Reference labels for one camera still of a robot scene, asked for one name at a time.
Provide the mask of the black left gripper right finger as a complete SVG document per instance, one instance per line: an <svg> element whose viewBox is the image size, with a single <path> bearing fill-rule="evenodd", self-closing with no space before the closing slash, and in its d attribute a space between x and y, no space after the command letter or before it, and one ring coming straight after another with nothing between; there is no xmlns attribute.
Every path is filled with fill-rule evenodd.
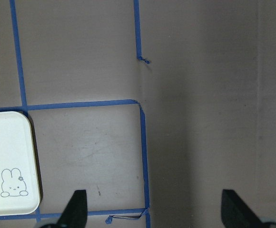
<svg viewBox="0 0 276 228"><path fill-rule="evenodd" d="M234 190L222 190L220 208L225 228L276 228L275 221L261 220Z"/></svg>

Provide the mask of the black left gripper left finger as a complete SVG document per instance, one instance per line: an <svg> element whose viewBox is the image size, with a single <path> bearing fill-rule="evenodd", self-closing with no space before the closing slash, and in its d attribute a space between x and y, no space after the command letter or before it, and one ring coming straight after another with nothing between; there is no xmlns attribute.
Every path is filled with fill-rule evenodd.
<svg viewBox="0 0 276 228"><path fill-rule="evenodd" d="M40 228L84 228L88 220L87 192L76 190L56 222L47 222Z"/></svg>

